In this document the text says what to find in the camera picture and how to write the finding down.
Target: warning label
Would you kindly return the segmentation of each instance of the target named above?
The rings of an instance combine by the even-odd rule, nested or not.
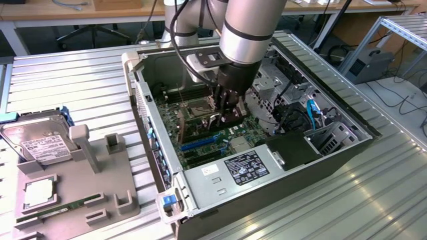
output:
[[[23,141],[20,144],[39,161],[52,160],[71,155],[60,135]]]
[[[227,159],[224,163],[239,186],[269,174],[255,151]]]

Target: hard drive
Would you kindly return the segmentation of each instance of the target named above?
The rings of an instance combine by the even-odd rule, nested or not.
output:
[[[65,107],[24,113],[15,119],[3,119],[4,122],[8,123],[0,125],[0,136],[21,161],[36,160],[41,165],[49,165],[72,159],[71,151],[79,148],[69,139],[73,122]]]

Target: blue pcie slot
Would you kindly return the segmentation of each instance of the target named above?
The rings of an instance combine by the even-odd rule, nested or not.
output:
[[[215,143],[216,139],[219,138],[219,135],[220,135],[220,133],[216,134],[215,136],[209,137],[208,139],[188,143],[187,145],[180,147],[180,150],[187,151],[187,150],[195,149],[197,147],[201,147],[204,145]]]

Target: motherboard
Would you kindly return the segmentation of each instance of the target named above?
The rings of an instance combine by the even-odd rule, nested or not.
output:
[[[185,170],[251,149],[267,137],[257,118],[251,114],[233,126],[203,130],[201,122],[215,114],[207,97],[176,103],[165,103],[161,99],[155,101]]]

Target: hard drive label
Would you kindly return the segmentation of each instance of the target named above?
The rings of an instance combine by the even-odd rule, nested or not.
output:
[[[60,135],[48,136],[20,143],[37,161],[69,156],[69,150]]]
[[[269,174],[255,151],[249,151],[224,161],[235,183],[241,186]]]

